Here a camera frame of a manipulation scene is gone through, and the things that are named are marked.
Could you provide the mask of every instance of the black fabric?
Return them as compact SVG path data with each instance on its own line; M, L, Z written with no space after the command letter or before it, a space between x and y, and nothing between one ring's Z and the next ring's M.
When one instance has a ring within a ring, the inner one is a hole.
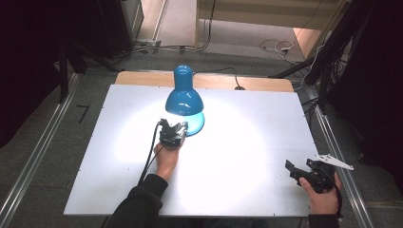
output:
M352 126L362 154L390 172L403 193L403 48L397 1L376 1L342 77L327 100Z
M108 228L153 227L163 207L161 196L168 183L161 177L149 174L144 182L131 189L113 213Z
M338 228L338 220L336 215L309 215L310 228Z
M0 3L0 147L61 80L42 8L29 1Z

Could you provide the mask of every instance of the black mechanical device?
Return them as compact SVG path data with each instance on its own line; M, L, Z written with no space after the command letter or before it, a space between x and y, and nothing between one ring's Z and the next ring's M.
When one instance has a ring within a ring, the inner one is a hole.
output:
M330 190L335 187L335 167L323 161L312 161L308 159L306 165L311 172L296 168L290 161L286 160L285 167L290 171L290 177L301 186L299 178L304 178L311 183L314 191L322 193L323 190Z
M160 142L168 148L181 146L187 133L187 122L177 123L171 126L166 119L161 119Z

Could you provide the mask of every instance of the lamp base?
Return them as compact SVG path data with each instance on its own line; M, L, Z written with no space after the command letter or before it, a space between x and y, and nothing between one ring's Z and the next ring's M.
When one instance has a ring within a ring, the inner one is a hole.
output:
M198 114L192 115L192 116L184 116L184 121L187 122L188 127L187 127L187 133L186 136L192 136L196 135L199 133L199 131L202 130L204 126L204 115L202 112L199 112Z

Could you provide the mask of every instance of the metal frame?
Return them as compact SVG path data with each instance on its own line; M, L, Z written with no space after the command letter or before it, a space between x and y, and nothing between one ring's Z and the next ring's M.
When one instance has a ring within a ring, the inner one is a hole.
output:
M313 85L306 86L306 92L310 99L314 99L317 97L317 91ZM323 115L318 106L316 107L315 113L326 142L328 143L331 155L336 159L344 162L344 158L340 148L338 147L335 134L330 127L328 117L326 115ZM343 168L338 168L337 173L340 176L341 181L343 182L343 187L345 188L347 196L349 197L359 227L374 228L374 223L371 219L370 214L368 213L367 207L365 206L365 202L361 197L358 187L355 184L355 180L351 171Z
M76 87L79 83L79 75L74 73L70 79L69 87L71 92L68 93L67 98L57 105L48 125L32 151L23 171L20 173L15 184L11 187L6 200L4 201L0 211L0 228L6 228L10 225L11 219L17 210L23 196L27 192L30 182L42 159L44 158L48 146L57 131L60 122L63 120L71 99L75 93Z

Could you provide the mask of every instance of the person's hand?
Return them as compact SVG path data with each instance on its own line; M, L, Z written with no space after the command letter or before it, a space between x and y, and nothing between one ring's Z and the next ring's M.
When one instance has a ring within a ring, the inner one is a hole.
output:
M299 182L303 190L308 194L312 215L334 215L337 213L338 201L335 188L318 194L306 179L300 178ZM337 173L335 173L335 183L338 189L341 189L341 181Z
M154 147L154 153L157 154L157 175L165 179L166 181L171 177L179 158L179 151L182 146L171 149L164 147L161 143L158 143Z

